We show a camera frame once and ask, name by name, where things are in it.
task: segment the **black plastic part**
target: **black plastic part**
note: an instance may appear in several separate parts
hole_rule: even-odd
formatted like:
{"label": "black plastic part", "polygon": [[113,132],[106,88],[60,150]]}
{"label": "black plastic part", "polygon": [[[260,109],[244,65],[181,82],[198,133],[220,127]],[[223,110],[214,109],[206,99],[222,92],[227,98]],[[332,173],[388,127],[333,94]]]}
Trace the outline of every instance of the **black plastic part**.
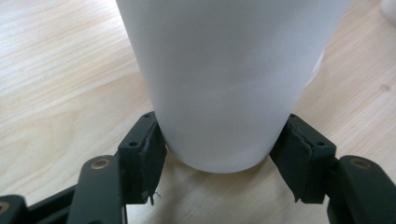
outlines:
{"label": "black plastic part", "polygon": [[335,144],[291,114],[270,156],[296,202],[323,203],[323,177],[332,165],[335,150]]}
{"label": "black plastic part", "polygon": [[359,224],[396,223],[396,187],[375,162],[362,157],[345,156],[334,168],[335,185],[341,193],[328,193],[331,223],[352,217]]}
{"label": "black plastic part", "polygon": [[65,223],[73,200],[75,186],[54,194],[28,208],[31,223]]}
{"label": "black plastic part", "polygon": [[7,195],[0,197],[0,223],[26,223],[27,208],[22,196]]}
{"label": "black plastic part", "polygon": [[143,115],[125,136],[116,154],[120,160],[125,203],[146,203],[160,182],[167,150],[154,112]]}
{"label": "black plastic part", "polygon": [[127,223],[116,157],[101,156],[84,163],[67,223]]}

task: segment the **wooden surface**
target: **wooden surface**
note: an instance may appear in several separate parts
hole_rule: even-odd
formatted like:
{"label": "wooden surface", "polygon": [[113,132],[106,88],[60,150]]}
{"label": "wooden surface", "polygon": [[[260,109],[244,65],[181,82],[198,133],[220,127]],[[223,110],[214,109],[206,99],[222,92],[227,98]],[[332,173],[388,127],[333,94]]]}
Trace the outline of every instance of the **wooden surface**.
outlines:
{"label": "wooden surface", "polygon": [[[74,185],[152,109],[115,0],[0,2],[0,195],[28,204]],[[396,28],[378,0],[353,0],[295,111],[337,156],[379,163],[396,181]],[[155,205],[130,223],[328,223],[294,203],[270,160],[212,175],[168,155]]]}

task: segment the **white cup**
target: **white cup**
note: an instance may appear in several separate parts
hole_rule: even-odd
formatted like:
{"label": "white cup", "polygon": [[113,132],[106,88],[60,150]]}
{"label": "white cup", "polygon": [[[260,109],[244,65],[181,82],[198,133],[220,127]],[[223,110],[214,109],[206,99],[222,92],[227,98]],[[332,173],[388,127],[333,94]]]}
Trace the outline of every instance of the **white cup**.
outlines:
{"label": "white cup", "polygon": [[381,9],[385,17],[396,25],[396,0],[382,0]]}
{"label": "white cup", "polygon": [[117,0],[166,144],[211,173],[272,149],[347,0]]}

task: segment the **wooden table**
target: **wooden table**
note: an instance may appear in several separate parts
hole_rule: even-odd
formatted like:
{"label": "wooden table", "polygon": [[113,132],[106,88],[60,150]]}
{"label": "wooden table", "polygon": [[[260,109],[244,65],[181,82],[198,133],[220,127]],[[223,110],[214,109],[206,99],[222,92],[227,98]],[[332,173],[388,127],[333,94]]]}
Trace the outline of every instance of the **wooden table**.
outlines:
{"label": "wooden table", "polygon": [[[0,195],[36,203],[74,185],[84,161],[113,154],[152,110],[115,0],[0,3]],[[294,113],[396,181],[396,27],[379,0],[353,0]],[[168,155],[155,205],[131,223],[327,223],[294,203],[271,160],[213,175]]]}

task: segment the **white object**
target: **white object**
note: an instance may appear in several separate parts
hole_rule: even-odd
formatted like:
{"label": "white object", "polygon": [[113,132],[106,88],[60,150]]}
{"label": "white object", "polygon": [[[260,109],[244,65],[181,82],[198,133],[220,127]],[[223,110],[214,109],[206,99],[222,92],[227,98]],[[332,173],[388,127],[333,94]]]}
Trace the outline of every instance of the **white object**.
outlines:
{"label": "white object", "polygon": [[166,144],[196,169],[272,149],[346,0],[117,0]]}
{"label": "white object", "polygon": [[382,0],[381,8],[385,17],[388,18],[393,25],[396,25],[396,0]]}

